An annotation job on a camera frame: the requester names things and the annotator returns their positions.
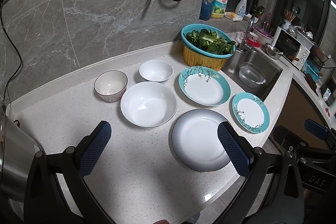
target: teal dish rack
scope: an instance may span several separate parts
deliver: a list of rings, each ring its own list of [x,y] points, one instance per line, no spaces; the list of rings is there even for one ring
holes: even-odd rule
[[[318,72],[319,70],[310,61],[307,60],[304,66],[304,73],[310,74],[313,81],[317,82],[318,80],[322,78],[321,76],[317,74]]]

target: spray bottle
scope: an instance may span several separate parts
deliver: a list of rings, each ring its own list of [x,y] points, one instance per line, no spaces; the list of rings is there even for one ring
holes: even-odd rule
[[[235,9],[235,13],[237,15],[244,17],[245,12],[246,12],[246,6],[247,6],[247,0],[240,0]]]

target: stainless steel appliance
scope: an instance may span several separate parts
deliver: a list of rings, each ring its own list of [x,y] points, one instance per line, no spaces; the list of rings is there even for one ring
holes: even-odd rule
[[[0,107],[0,191],[23,202],[30,166],[40,147]]]

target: screw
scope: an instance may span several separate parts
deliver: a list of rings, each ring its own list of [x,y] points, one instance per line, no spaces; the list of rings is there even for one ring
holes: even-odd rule
[[[290,158],[292,158],[294,156],[292,151],[286,151],[286,155],[287,155],[287,157],[290,157]]]
[[[68,154],[71,154],[72,152],[74,152],[75,148],[73,146],[69,146],[65,152],[68,153]]]
[[[259,147],[259,146],[257,146],[257,147],[255,147],[254,148],[254,151],[257,153],[257,154],[262,154],[263,152],[264,152],[264,150],[261,148],[261,147]]]
[[[36,153],[35,153],[35,157],[37,157],[37,158],[39,158],[40,156],[42,156],[43,155],[43,152],[40,150],[40,151],[37,151]]]

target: blue textured pad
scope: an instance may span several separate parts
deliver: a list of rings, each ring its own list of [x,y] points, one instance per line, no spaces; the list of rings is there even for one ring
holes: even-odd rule
[[[223,123],[217,129],[218,139],[239,175],[247,178],[250,175],[249,158],[245,155],[239,144],[227,130]]]
[[[81,178],[90,175],[101,153],[111,138],[112,129],[108,122],[100,129],[95,139],[82,154],[79,162],[79,175]]]
[[[328,138],[328,130],[311,119],[305,120],[304,128],[320,140],[326,140]]]

